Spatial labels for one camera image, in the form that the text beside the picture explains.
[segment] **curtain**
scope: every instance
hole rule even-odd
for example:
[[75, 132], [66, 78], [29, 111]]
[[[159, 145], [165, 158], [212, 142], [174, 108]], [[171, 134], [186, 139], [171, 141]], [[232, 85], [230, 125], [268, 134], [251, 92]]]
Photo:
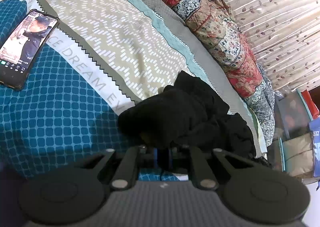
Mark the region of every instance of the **curtain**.
[[320, 85], [320, 0], [225, 0], [274, 90]]

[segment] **zigzag trim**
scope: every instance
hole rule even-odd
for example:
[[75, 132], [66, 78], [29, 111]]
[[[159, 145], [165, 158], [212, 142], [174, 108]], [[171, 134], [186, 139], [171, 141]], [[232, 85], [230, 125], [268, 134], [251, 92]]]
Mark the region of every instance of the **zigzag trim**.
[[[39, 0], [37, 0], [37, 3], [39, 4], [40, 8], [42, 9], [42, 11], [44, 13], [47, 13], [49, 14], [45, 9], [44, 7], [42, 6], [42, 4], [40, 3]], [[88, 58], [91, 58], [91, 62], [94, 62], [96, 66], [99, 67], [100, 70], [103, 70], [103, 73], [106, 74], [108, 77], [111, 77], [112, 81], [115, 82], [116, 86], [119, 88], [119, 90], [121, 91], [121, 93], [123, 95], [125, 95], [127, 98], [129, 98], [132, 102], [134, 102], [134, 104], [136, 105], [136, 101], [132, 100], [132, 98], [130, 96], [127, 96], [126, 93], [123, 92], [123, 90], [120, 88], [120, 85], [117, 84], [117, 81], [113, 79], [113, 77], [111, 75], [109, 75], [108, 72], [105, 71], [105, 69], [101, 68], [101, 65], [97, 64], [97, 61], [94, 60], [94, 57], [91, 57], [90, 56], [90, 53], [87, 51], [87, 49], [84, 48], [84, 46], [80, 45], [79, 42], [77, 42], [77, 40], [75, 38], [73, 38], [72, 36], [68, 35], [67, 32], [65, 32], [59, 25], [57, 26], [57, 29], [59, 29], [60, 31], [62, 31], [63, 33], [65, 33], [69, 38], [71, 38], [75, 43], [78, 44], [78, 47], [81, 47], [81, 50], [84, 50], [84, 52], [88, 55]]]

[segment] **phone case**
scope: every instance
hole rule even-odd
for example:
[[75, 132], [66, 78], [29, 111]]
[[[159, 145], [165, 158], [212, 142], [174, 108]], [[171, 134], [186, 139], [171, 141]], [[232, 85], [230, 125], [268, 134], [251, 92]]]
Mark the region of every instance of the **phone case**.
[[[31, 12], [33, 12], [33, 11], [34, 11], [34, 12], [41, 13], [41, 14], [43, 14], [44, 16], [51, 17], [51, 18], [57, 20], [57, 23], [52, 27], [51, 31], [48, 33], [48, 35], [45, 37], [45, 39], [43, 40], [43, 42], [42, 42], [41, 45], [39, 46], [37, 52], [35, 53], [33, 59], [32, 59], [31, 62], [30, 62], [30, 65], [29, 65], [28, 68], [26, 69], [25, 77], [21, 80], [21, 84], [19, 84], [19, 85], [10, 85], [10, 84], [8, 84], [8, 83], [6, 83], [6, 82], [3, 82], [3, 85], [5, 85], [5, 86], [7, 86], [7, 87], [9, 87], [9, 88], [12, 88], [12, 89], [14, 89], [14, 90], [16, 90], [16, 91], [21, 91], [21, 90], [23, 89], [23, 87], [24, 87], [24, 85], [25, 85], [25, 82], [26, 82], [26, 80], [27, 80], [27, 78], [28, 78], [30, 69], [33, 67], [33, 64], [34, 64], [35, 60], [38, 58], [38, 55], [39, 55], [40, 51], [42, 50], [43, 45], [46, 43], [46, 41], [47, 41], [47, 39], [50, 37], [51, 33], [55, 30], [55, 28], [57, 28], [57, 26], [58, 26], [59, 23], [60, 23], [60, 19], [59, 19], [58, 17], [54, 17], [54, 16], [52, 16], [52, 15], [49, 15], [49, 14], [47, 14], [47, 13], [45, 13], [45, 12], [42, 12], [42, 11], [39, 11], [39, 10], [37, 10], [37, 9], [32, 9], [32, 10], [30, 10], [30, 11], [27, 13], [27, 15], [22, 19], [22, 21], [23, 21]], [[12, 33], [14, 32], [14, 30], [21, 24], [21, 22], [11, 31], [11, 33], [10, 33], [9, 36], [7, 37], [6, 41], [10, 38], [11, 34], [12, 34]]]

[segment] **paisley fabric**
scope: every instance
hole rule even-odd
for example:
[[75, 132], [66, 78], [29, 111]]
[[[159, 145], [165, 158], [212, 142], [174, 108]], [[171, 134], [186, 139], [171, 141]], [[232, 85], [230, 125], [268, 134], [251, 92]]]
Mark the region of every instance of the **paisley fabric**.
[[245, 57], [239, 39], [240, 31], [236, 23], [228, 17], [228, 11], [223, 3], [220, 0], [183, 0], [183, 2], [187, 8], [179, 7], [181, 5], [179, 3], [173, 10], [179, 9], [180, 13], [186, 10], [184, 12], [186, 25], [209, 53], [222, 68], [227, 66], [225, 70], [239, 68]]
[[275, 95], [270, 79], [267, 77], [261, 65], [257, 65], [262, 75], [262, 83], [256, 88], [255, 93], [244, 99], [247, 105], [254, 111], [261, 125], [266, 145], [272, 143], [275, 131], [274, 105]]

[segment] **round black disc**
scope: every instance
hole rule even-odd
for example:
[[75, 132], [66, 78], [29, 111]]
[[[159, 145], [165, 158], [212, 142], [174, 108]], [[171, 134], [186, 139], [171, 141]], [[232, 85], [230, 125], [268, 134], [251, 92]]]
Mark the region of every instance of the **round black disc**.
[[306, 212], [310, 195], [298, 179], [261, 168], [239, 171], [223, 191], [226, 205], [235, 214], [256, 223], [284, 224]]
[[104, 197], [102, 184], [90, 170], [60, 168], [24, 184], [19, 204], [32, 221], [68, 224], [92, 215]]

